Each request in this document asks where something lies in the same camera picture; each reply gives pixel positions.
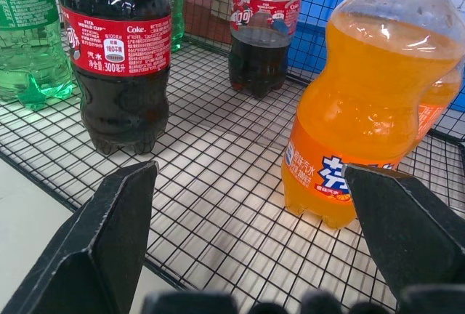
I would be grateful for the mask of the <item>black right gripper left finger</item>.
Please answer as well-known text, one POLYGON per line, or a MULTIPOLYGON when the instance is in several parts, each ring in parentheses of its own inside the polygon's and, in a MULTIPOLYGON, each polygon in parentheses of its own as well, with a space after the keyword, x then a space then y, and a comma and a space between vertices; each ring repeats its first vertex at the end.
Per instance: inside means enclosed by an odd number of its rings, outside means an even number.
POLYGON ((158 162, 106 176, 50 242, 1 314, 129 314, 145 259, 158 162))

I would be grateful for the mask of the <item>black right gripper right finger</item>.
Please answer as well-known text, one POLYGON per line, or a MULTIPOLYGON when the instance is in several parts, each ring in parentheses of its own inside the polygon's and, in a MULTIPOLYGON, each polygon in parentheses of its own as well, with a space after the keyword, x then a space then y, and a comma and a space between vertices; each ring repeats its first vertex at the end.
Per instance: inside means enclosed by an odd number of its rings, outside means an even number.
POLYGON ((398 314, 465 314, 465 219, 415 177, 346 164, 342 176, 398 314))

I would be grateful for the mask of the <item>orange Fanta soda bottle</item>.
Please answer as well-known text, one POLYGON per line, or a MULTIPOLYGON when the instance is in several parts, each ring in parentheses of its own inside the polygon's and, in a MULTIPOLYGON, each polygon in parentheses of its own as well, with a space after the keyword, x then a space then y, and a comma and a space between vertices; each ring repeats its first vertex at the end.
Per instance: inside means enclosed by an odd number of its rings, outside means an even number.
POLYGON ((465 58, 465 21, 451 0, 344 0, 325 45, 281 176, 287 210, 339 229, 356 216, 343 167, 399 164, 417 135, 422 96, 465 58))
MULTIPOLYGON (((416 11, 409 20, 411 23, 429 28, 465 46, 465 19, 451 0, 411 1, 413 2, 412 9, 416 11)), ((405 154, 409 154, 421 142, 428 130, 458 94, 463 76, 463 66, 462 62, 457 63, 422 94, 418 106, 418 131, 405 154)))

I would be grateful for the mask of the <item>full Coke bottle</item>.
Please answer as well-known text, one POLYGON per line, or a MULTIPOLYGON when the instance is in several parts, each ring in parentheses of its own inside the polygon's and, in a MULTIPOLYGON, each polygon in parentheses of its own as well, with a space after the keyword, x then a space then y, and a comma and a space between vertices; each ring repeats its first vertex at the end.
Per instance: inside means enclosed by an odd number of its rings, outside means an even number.
POLYGON ((97 151, 149 153, 166 128, 170 0, 60 0, 81 119, 97 151))

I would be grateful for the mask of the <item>blue plastic crate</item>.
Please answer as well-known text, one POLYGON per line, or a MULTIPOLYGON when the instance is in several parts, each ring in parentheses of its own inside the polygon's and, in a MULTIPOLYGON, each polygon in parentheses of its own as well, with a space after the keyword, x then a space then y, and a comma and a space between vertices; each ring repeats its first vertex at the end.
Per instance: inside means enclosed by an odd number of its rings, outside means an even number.
POLYGON ((309 83, 325 67, 326 26, 343 0, 302 0, 296 33, 288 51, 288 76, 309 83))

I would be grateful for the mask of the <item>half-empty Coke bottle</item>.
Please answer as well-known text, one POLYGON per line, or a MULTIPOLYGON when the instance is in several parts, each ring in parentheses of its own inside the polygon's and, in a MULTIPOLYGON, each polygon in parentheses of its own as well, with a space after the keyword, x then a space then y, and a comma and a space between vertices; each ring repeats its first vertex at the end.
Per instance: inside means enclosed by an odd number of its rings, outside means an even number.
POLYGON ((231 87, 262 99, 282 87, 302 0, 232 0, 231 87))

